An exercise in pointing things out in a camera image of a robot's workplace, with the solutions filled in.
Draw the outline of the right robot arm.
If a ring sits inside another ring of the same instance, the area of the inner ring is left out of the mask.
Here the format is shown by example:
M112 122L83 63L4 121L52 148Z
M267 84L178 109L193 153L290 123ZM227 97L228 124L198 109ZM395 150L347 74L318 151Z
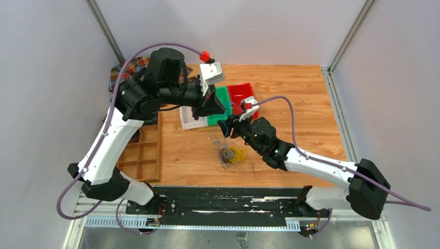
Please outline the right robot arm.
M391 186L368 159L338 161L300 149L277 138L276 129L262 117L241 121L237 115L217 121L223 136L241 138L273 169L305 173L334 185L333 188L305 186L296 207L303 216L321 209L352 209L360 216L378 220Z

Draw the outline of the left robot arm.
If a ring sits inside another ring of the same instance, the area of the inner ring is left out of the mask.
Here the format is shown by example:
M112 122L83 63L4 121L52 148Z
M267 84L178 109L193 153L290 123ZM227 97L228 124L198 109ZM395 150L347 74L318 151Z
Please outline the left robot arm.
M83 160L68 167L71 176L82 181L81 189L88 198L125 199L139 204L146 214L158 210L159 195L147 183L121 172L116 164L135 132L165 104L190 107L195 119L225 112L215 88L225 78L222 66L206 52L200 59L200 74L190 84L184 55L163 47L151 53L146 69L115 87L101 133Z

